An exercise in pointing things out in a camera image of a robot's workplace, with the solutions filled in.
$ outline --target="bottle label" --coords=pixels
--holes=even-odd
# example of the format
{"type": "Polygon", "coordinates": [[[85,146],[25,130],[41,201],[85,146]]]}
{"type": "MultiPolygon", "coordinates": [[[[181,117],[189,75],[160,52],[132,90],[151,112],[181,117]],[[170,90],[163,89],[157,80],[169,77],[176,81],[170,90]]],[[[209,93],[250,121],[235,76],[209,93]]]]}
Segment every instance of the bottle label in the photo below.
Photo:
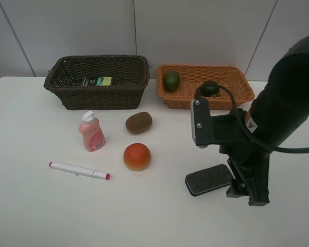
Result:
{"type": "Polygon", "coordinates": [[[104,145],[104,136],[101,131],[98,131],[90,140],[89,147],[91,150],[96,150],[104,145]]]}

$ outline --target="orange wicker basket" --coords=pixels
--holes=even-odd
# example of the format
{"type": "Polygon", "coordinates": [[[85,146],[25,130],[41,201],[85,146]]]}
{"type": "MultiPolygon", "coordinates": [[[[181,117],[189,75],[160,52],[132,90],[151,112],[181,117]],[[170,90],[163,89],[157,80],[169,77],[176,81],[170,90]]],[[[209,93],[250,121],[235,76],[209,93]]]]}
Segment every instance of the orange wicker basket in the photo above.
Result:
{"type": "MultiPolygon", "coordinates": [[[[157,72],[157,91],[169,108],[190,109],[190,102],[194,99],[197,87],[209,80],[229,89],[237,106],[254,99],[254,92],[244,74],[233,66],[164,64],[158,67],[157,72]],[[167,92],[163,86],[163,77],[170,70],[178,72],[181,78],[180,86],[173,93],[167,92]]],[[[210,109],[230,110],[232,104],[229,95],[224,90],[220,92],[220,97],[207,97],[210,109]]]]}

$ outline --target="basket rim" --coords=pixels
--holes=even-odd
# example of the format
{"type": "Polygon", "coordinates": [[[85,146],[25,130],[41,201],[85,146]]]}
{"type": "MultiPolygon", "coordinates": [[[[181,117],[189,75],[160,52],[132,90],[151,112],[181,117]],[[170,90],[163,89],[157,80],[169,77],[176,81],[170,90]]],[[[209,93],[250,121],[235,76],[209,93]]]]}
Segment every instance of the basket rim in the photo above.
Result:
{"type": "Polygon", "coordinates": [[[51,70],[48,71],[48,75],[45,78],[44,88],[53,92],[53,91],[111,91],[111,90],[120,90],[120,91],[138,91],[146,88],[150,79],[149,63],[146,57],[139,55],[76,55],[76,56],[65,56],[57,60],[55,65],[51,70]],[[66,59],[97,59],[97,58],[135,58],[143,61],[143,69],[145,71],[145,78],[139,85],[110,85],[110,86],[55,86],[50,85],[51,80],[54,77],[54,74],[57,72],[59,65],[61,65],[66,59]]]}
{"type": "MultiPolygon", "coordinates": [[[[175,66],[175,67],[188,67],[188,68],[225,68],[225,69],[233,69],[235,71],[238,72],[238,74],[242,77],[242,79],[245,82],[245,86],[247,88],[247,90],[250,92],[250,96],[249,97],[235,97],[235,101],[236,102],[248,102],[251,101],[255,98],[255,94],[253,89],[251,88],[251,86],[249,85],[245,75],[243,74],[243,72],[235,67],[235,66],[231,66],[231,65],[191,65],[191,64],[161,64],[158,69],[157,69],[157,92],[159,94],[159,96],[163,99],[163,100],[170,100],[170,101],[179,101],[181,102],[181,100],[185,99],[187,101],[189,101],[190,99],[194,99],[194,97],[192,96],[171,96],[168,94],[165,94],[165,90],[160,90],[163,89],[163,84],[162,84],[162,76],[161,76],[161,70],[162,68],[166,67],[166,66],[175,66]]],[[[205,97],[206,99],[210,100],[211,102],[222,102],[222,100],[226,100],[229,99],[230,97],[205,97]]]]}

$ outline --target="black cable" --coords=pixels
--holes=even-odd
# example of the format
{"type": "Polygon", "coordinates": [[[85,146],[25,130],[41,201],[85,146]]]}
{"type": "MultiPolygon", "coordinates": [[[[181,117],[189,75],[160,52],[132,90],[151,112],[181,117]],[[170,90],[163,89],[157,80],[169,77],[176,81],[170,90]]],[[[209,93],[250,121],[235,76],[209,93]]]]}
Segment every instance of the black cable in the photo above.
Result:
{"type": "MultiPolygon", "coordinates": [[[[238,114],[238,110],[237,110],[237,105],[236,105],[236,101],[235,98],[233,97],[232,93],[224,86],[221,85],[213,85],[213,86],[217,86],[220,89],[223,89],[224,91],[226,91],[231,99],[231,103],[232,103],[232,111],[236,117],[237,123],[239,125],[239,127],[241,128],[241,130],[243,131],[243,133],[255,144],[257,144],[258,146],[267,149],[267,150],[273,150],[276,152],[281,152],[281,153],[309,153],[309,148],[280,148],[280,147],[274,147],[271,146],[269,144],[264,143],[263,141],[257,139],[254,135],[251,134],[251,132],[248,131],[248,129],[246,128],[245,124],[243,124],[241,118],[239,117],[238,114]]],[[[199,97],[200,96],[200,88],[201,86],[197,89],[195,97],[199,97]]]]}

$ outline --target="bottle cap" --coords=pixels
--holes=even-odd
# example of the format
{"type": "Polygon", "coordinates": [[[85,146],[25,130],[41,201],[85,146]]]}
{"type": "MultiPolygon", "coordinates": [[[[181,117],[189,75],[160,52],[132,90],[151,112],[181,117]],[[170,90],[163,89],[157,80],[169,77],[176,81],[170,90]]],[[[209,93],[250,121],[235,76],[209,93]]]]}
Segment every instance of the bottle cap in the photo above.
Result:
{"type": "Polygon", "coordinates": [[[82,121],[85,124],[91,124],[94,121],[94,113],[92,111],[86,112],[83,116],[82,116],[82,121]]]}

